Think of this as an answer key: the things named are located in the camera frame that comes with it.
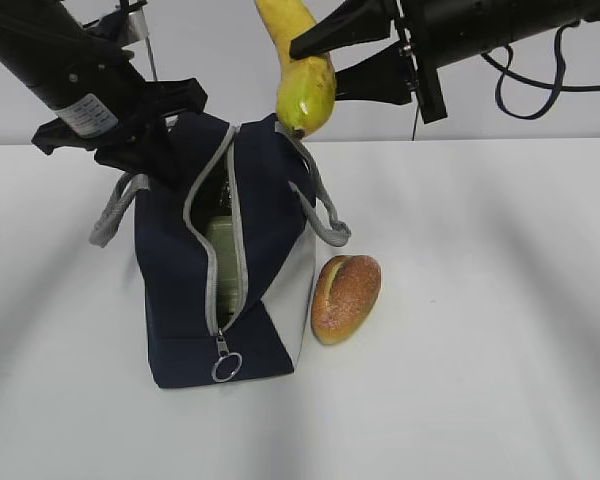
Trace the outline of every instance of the white wall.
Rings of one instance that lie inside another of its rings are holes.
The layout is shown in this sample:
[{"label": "white wall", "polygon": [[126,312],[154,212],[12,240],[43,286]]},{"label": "white wall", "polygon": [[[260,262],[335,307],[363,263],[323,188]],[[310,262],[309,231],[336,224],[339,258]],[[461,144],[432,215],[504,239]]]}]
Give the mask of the white wall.
[{"label": "white wall", "polygon": [[[67,0],[81,21],[109,12],[113,0]],[[306,0],[323,18],[340,0]],[[197,77],[210,94],[207,111],[232,122],[250,121],[275,105],[278,62],[251,0],[150,1],[147,7],[152,41],[162,79]],[[384,43],[334,54],[337,68],[357,63]],[[552,36],[521,42],[515,68],[547,82],[553,78]],[[135,61],[149,74],[142,50]],[[600,24],[583,24],[565,36],[569,83],[600,83]],[[506,117],[495,106],[497,74],[481,59],[466,60],[441,71],[450,118],[421,127],[419,138],[600,137],[600,93],[565,94],[545,119],[524,122]],[[545,92],[508,84],[510,106],[521,113],[539,108]],[[331,121],[312,140],[405,139],[410,137],[414,107],[343,102]],[[27,143],[37,126],[53,119],[0,65],[0,143]]]}]

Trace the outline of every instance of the zipper pull ring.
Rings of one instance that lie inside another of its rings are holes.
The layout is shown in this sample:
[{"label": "zipper pull ring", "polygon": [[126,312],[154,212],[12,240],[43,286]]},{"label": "zipper pull ring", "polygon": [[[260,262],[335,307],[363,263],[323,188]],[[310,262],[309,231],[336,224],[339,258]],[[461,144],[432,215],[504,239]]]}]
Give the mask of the zipper pull ring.
[{"label": "zipper pull ring", "polygon": [[[229,350],[229,346],[227,345],[227,341],[224,338],[222,330],[218,330],[218,335],[216,336],[216,345],[218,347],[218,361],[213,365],[211,377],[216,383],[225,383],[235,377],[242,368],[242,355],[240,355],[238,352],[231,352]],[[224,378],[218,377],[218,369],[220,368],[220,365],[222,365],[224,362],[230,361],[231,358],[234,358],[237,362],[235,369]]]}]

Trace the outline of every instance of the metal ring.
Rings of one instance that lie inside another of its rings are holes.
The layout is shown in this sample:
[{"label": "metal ring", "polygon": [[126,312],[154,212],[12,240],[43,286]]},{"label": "metal ring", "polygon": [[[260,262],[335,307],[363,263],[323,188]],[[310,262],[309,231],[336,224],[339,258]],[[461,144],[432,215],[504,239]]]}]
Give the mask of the metal ring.
[{"label": "metal ring", "polygon": [[[235,357],[238,359],[238,365],[236,366],[235,370],[233,372],[231,372],[227,378],[218,378],[218,368],[220,368],[220,365],[222,365],[222,362],[224,362],[225,360],[227,360],[228,358],[231,358],[231,357]],[[227,355],[225,355],[224,357],[220,357],[218,359],[218,361],[213,365],[213,369],[211,370],[211,377],[213,378],[213,381],[216,383],[225,383],[225,382],[228,382],[229,380],[231,380],[233,377],[235,377],[241,368],[242,368],[242,355],[240,355],[237,352],[231,352],[231,353],[228,353]]]}]

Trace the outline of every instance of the white bag panel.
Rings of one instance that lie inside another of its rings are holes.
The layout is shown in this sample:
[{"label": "white bag panel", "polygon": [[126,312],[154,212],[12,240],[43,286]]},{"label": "white bag panel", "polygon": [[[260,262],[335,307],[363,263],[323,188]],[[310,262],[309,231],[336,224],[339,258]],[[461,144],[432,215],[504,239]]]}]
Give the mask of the white bag panel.
[{"label": "white bag panel", "polygon": [[289,358],[298,362],[316,272],[316,234],[307,223],[262,303]]}]

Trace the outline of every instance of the green object inside bag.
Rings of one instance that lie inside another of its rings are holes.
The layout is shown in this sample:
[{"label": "green object inside bag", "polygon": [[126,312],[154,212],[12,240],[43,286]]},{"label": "green object inside bag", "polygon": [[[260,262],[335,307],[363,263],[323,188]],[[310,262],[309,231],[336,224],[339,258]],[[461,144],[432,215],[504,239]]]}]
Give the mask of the green object inside bag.
[{"label": "green object inside bag", "polygon": [[226,325],[238,308],[238,259],[231,217],[211,218],[206,237],[218,258],[218,322]]}]

